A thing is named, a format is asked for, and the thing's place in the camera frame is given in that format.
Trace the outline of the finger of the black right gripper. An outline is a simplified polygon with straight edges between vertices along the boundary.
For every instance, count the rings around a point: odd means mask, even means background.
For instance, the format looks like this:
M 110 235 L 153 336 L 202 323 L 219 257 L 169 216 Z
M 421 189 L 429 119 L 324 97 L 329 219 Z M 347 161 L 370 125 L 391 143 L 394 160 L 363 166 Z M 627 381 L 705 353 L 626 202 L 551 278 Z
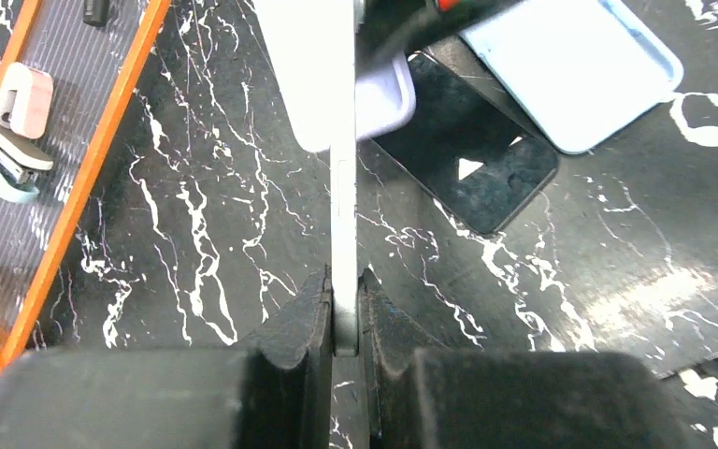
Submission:
M 357 1 L 356 76 L 518 5 L 516 0 Z

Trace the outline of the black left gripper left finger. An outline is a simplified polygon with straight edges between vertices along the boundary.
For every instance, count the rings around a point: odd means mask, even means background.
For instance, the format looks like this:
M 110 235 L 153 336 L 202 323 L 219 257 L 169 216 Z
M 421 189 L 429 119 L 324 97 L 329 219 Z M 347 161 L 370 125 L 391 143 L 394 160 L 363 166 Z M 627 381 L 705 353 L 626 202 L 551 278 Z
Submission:
M 329 268 L 231 346 L 30 352 L 0 378 L 0 448 L 324 448 Z

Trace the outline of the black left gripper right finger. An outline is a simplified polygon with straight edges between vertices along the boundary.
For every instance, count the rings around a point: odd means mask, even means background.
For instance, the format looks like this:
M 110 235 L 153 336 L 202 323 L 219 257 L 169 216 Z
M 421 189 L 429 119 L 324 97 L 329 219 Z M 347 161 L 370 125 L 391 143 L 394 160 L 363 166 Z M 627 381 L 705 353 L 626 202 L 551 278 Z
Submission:
M 615 352 L 453 348 L 359 281 L 373 448 L 684 448 L 662 383 Z

